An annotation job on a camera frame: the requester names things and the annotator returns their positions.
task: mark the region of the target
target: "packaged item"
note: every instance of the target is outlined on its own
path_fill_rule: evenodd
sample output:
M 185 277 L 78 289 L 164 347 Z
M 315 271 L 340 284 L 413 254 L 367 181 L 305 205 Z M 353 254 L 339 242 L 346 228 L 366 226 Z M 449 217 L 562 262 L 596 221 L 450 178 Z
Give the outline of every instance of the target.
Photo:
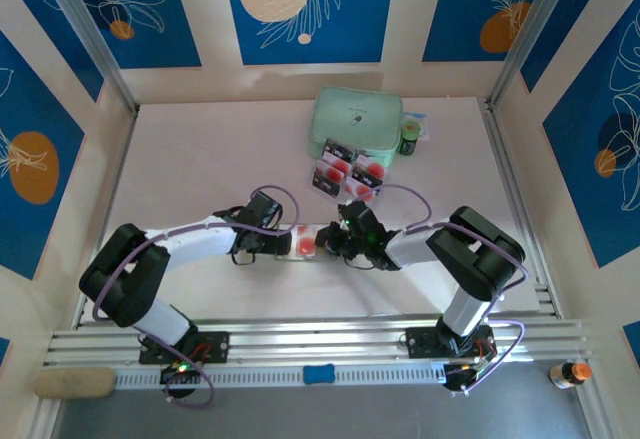
M 368 158 L 367 156 L 360 154 L 356 159 L 355 163 L 356 167 L 368 172 L 374 177 L 377 177 L 381 181 L 387 176 L 387 168 L 382 164 L 375 162 L 373 159 Z
M 315 244 L 316 236 L 320 229 L 327 227 L 327 224 L 299 224 L 291 231 L 291 250 L 285 256 L 275 256 L 278 261 L 333 261 L 335 256 L 331 256 L 322 247 Z
M 322 157 L 330 138 L 388 167 L 400 142 L 402 117 L 402 99 L 395 94 L 324 87 L 313 109 L 309 153 Z
M 322 162 L 330 164 L 332 167 L 335 167 L 344 175 L 348 176 L 351 172 L 351 164 L 343 159 L 340 159 L 338 156 L 334 156 L 330 152 L 325 152 L 322 154 Z
M 335 199 L 338 197 L 338 194 L 340 194 L 340 187 L 345 177 L 342 171 L 330 164 L 323 161 L 316 161 L 316 166 L 311 178 L 311 186 Z
M 356 181 L 353 177 L 347 177 L 344 183 L 343 190 L 348 199 L 356 200 L 360 199 L 366 204 L 371 204 L 376 197 L 376 194 L 367 194 L 371 191 L 369 186 Z
M 380 186 L 383 183 L 383 180 L 374 176 L 373 174 L 359 168 L 354 167 L 353 172 L 351 173 L 351 177 L 353 177 L 356 181 L 370 188 Z
M 322 152 L 328 152 L 336 157 L 339 157 L 343 161 L 348 162 L 349 164 L 353 161 L 353 157 L 356 155 L 356 151 L 350 147 L 343 146 L 338 142 L 327 139 L 324 143 L 324 147 L 322 148 Z

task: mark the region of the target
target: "metal rail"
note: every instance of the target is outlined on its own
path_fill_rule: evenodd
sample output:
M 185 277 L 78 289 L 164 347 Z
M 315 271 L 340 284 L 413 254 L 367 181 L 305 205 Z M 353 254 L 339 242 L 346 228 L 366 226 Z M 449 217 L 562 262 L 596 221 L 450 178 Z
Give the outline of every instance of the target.
M 577 359 L 591 357 L 589 342 L 580 321 L 555 317 L 520 318 L 527 334 L 511 354 L 511 361 Z M 202 331 L 228 331 L 228 362 L 208 366 L 301 367 L 305 365 L 397 365 L 453 364 L 461 359 L 409 359 L 402 343 L 408 327 L 435 326 L 433 316 L 314 321 L 215 321 L 199 325 Z M 494 327 L 496 347 L 504 352 L 517 335 L 517 328 Z M 45 367 L 108 366 L 116 369 L 158 369 L 138 364 L 140 345 L 131 329 L 113 326 L 83 327 L 57 331 L 45 357 Z
M 529 220 L 529 214 L 525 205 L 524 198 L 520 193 L 520 185 L 516 171 L 512 167 L 511 156 L 502 134 L 500 122 L 493 110 L 488 106 L 486 101 L 482 99 L 478 100 L 478 106 L 482 112 L 482 118 L 485 123 L 485 129 L 489 136 L 489 142 L 493 149 L 493 155 L 498 165 L 498 170 L 502 177 L 502 183 L 504 185 L 509 205 L 511 206 L 511 212 L 514 217 L 516 228 L 522 236 L 525 250 L 533 266 L 532 275 L 537 282 L 536 287 L 544 287 L 549 296 L 549 300 L 553 306 L 555 314 L 559 318 L 565 317 L 565 309 L 556 293 L 555 286 L 551 280 L 551 274 L 547 261 L 544 257 L 542 245 L 536 237 L 531 221 Z M 543 301 L 540 301 L 541 308 L 543 307 Z
M 511 45 L 511 49 L 504 60 L 502 71 L 500 71 L 500 75 L 496 79 L 496 83 L 487 99 L 492 109 L 495 109 L 500 104 L 511 82 L 520 72 L 557 3 L 558 0 L 533 1 L 531 11 Z

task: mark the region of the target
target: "blue clip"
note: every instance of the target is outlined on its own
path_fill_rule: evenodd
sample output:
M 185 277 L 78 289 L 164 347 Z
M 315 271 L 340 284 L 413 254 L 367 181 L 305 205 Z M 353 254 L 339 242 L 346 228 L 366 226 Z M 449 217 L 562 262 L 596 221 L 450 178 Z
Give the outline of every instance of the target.
M 326 366 L 304 366 L 302 368 L 302 381 L 308 386 L 310 384 L 336 382 L 336 368 L 333 364 Z

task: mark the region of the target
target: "white table surface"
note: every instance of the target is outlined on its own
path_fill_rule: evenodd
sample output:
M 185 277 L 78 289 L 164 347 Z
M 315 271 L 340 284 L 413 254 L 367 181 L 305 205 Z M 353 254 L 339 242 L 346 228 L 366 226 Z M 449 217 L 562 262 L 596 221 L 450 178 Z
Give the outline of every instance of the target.
M 308 186 L 313 101 L 155 104 L 140 109 L 116 192 L 107 237 L 132 222 L 158 229 L 246 204 L 263 184 L 288 188 L 301 221 L 328 223 L 336 206 Z M 405 99 L 405 110 L 429 116 L 430 140 L 411 157 L 396 156 L 388 182 L 417 189 L 434 220 L 469 205 L 516 239 L 514 219 L 475 98 Z M 274 192 L 293 219 L 286 196 Z M 387 228 L 425 216 L 412 195 L 387 190 L 374 207 Z M 193 319 L 352 317 L 444 311 L 457 288 L 439 263 L 398 272 L 358 271 L 343 263 L 292 263 L 258 256 L 237 267 L 212 257 L 167 274 L 158 296 Z M 91 322 L 88 302 L 83 322 Z M 507 295 L 503 311 L 539 309 L 532 282 Z

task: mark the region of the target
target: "red item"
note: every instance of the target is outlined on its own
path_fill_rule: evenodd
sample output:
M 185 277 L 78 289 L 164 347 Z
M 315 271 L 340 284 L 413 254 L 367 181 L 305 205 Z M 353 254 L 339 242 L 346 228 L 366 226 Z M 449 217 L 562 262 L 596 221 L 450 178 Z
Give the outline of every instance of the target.
M 300 256 L 310 256 L 316 251 L 316 244 L 313 237 L 303 237 L 298 241 L 296 252 Z
M 369 164 L 366 171 L 372 176 L 377 177 L 378 179 L 384 179 L 384 167 L 376 162 L 374 162 L 373 164 Z
M 358 195 L 358 199 L 361 199 L 364 202 L 371 202 L 373 200 L 373 194 L 368 194 L 367 196 L 365 196 L 365 194 L 367 194 L 369 191 L 371 191 L 371 188 L 369 186 L 365 186 L 364 184 L 356 187 L 356 194 Z
M 338 169 L 334 169 L 330 167 L 327 169 L 326 177 L 330 181 L 337 182 L 338 184 L 340 184 L 342 182 L 343 176 Z
M 336 169 L 338 169 L 343 174 L 349 174 L 349 171 L 351 170 L 351 166 L 347 162 L 343 161 L 342 159 L 337 159 L 333 161 L 331 165 Z

